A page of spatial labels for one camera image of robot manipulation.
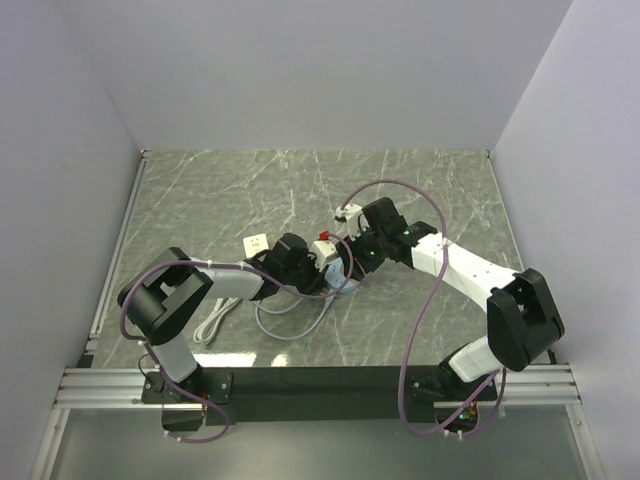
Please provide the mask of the white cube plug adapter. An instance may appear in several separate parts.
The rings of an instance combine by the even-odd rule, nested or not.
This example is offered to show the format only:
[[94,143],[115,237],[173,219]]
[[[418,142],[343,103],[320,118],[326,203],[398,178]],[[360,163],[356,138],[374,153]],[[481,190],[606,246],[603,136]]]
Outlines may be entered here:
[[246,258],[253,258],[269,249],[268,238],[265,233],[244,237],[242,244]]

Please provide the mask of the round blue power socket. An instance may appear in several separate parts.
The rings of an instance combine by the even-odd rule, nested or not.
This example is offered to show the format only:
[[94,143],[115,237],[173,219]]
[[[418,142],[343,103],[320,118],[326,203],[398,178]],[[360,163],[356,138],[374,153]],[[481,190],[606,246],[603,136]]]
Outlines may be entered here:
[[329,265],[325,273],[325,281],[330,291],[337,291],[339,294],[349,294],[354,292],[359,282],[350,279],[342,288],[340,286],[345,281],[348,267],[344,265],[344,262],[340,258],[336,258]]

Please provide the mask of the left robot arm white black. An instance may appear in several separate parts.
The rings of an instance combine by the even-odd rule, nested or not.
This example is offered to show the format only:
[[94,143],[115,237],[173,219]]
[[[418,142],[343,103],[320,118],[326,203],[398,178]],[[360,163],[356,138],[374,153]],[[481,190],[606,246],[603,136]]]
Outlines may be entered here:
[[119,293],[121,335],[143,344],[165,374],[164,389],[176,401],[203,395],[203,367],[183,330],[206,297],[258,302],[286,290],[300,299],[330,298],[326,275],[338,257],[327,234],[312,243],[286,233],[273,246],[245,248],[236,263],[188,256],[171,247]]

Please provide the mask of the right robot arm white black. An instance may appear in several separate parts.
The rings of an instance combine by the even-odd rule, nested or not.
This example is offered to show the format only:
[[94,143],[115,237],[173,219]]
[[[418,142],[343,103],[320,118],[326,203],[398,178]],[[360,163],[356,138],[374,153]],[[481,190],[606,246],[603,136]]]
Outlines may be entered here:
[[339,207],[335,218],[347,227],[350,249],[342,257],[355,261],[358,278],[392,260],[441,277],[485,312],[486,334],[449,354],[426,383],[436,396],[460,399],[496,370],[520,372],[564,336],[553,295],[537,270],[496,265],[423,221],[408,223],[388,197]]

